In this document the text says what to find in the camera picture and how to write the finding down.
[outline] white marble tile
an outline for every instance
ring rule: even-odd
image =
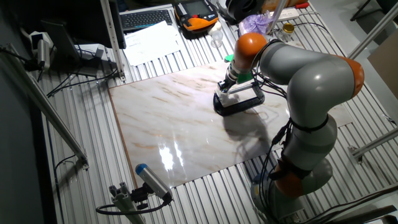
[[[287,104],[267,94],[254,109],[216,114],[213,94],[227,66],[218,62],[109,89],[133,169],[146,163],[175,187],[267,152],[289,118]],[[252,91],[238,94],[232,97],[242,100]],[[343,106],[331,114],[339,126],[352,122]]]

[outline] orange handheld device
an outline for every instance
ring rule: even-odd
[[[189,0],[174,4],[180,27],[191,32],[207,30],[218,20],[216,8],[208,0]]]

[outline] glass jar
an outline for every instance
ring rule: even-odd
[[[290,23],[285,23],[281,30],[277,33],[277,38],[285,43],[292,40],[294,26]]]

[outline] green part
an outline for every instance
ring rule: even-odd
[[[247,82],[247,81],[252,80],[252,79],[253,79],[253,77],[252,77],[252,75],[250,73],[240,74],[238,76],[238,80],[236,80],[236,84],[242,84],[242,83]]]
[[[232,62],[232,59],[234,59],[234,54],[228,55],[227,57],[224,58],[225,62]]]

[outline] paper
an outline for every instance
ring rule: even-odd
[[[165,21],[125,36],[124,53],[130,65],[137,66],[180,50],[177,31]]]

